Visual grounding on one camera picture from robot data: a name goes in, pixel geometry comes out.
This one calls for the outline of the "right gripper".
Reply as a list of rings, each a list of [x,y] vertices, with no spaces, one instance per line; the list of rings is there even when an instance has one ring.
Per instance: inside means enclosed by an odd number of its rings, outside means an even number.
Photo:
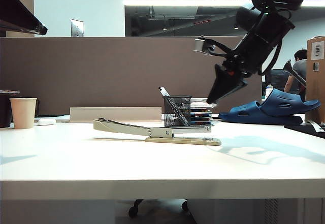
[[[222,54],[222,65],[215,65],[216,78],[207,98],[207,103],[216,103],[247,86],[243,78],[255,74],[254,51],[231,51]]]

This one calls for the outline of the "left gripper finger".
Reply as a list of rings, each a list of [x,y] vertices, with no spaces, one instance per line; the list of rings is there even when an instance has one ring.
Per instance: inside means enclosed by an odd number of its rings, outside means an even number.
[[[29,33],[29,34],[42,34],[42,24],[40,22],[36,22],[32,25],[22,26],[16,25],[13,23],[9,23],[6,21],[1,20],[1,29],[9,30],[9,31],[16,31],[19,33]]]
[[[1,20],[22,26],[40,22],[20,0],[1,0]],[[45,35],[47,30],[42,24],[42,35]]]

